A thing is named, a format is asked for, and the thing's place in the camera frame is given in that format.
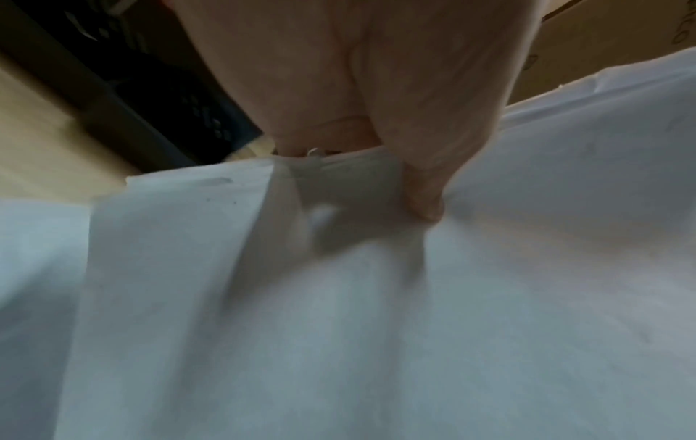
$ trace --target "black object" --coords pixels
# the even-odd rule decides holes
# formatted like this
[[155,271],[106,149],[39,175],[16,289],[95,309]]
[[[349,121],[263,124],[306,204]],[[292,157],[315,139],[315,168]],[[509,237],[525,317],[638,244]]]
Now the black object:
[[260,135],[205,67],[175,15],[140,0],[0,0],[0,49],[143,171],[222,161]]

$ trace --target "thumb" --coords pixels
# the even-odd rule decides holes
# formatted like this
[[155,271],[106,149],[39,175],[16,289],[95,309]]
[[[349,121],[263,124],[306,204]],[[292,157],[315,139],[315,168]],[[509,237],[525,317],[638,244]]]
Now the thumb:
[[419,169],[404,164],[403,186],[406,207],[424,220],[437,222],[444,214],[442,192],[459,166]]

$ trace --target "skin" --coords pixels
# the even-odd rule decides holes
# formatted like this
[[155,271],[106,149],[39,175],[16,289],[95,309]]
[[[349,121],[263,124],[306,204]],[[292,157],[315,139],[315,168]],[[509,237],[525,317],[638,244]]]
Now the skin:
[[491,139],[545,0],[175,0],[227,93],[283,156],[384,145],[431,221]]

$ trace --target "skin crease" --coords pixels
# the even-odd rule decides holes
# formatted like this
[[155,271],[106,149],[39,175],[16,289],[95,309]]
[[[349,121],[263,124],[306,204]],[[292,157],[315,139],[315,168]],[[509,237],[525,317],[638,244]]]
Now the skin crease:
[[490,140],[546,0],[175,0],[227,93],[283,156],[384,145],[408,208]]

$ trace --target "brown cardboard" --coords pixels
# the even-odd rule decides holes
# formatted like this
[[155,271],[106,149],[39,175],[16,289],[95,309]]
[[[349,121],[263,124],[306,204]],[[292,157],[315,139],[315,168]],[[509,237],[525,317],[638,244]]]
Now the brown cardboard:
[[510,103],[696,46],[696,0],[573,0],[544,19]]

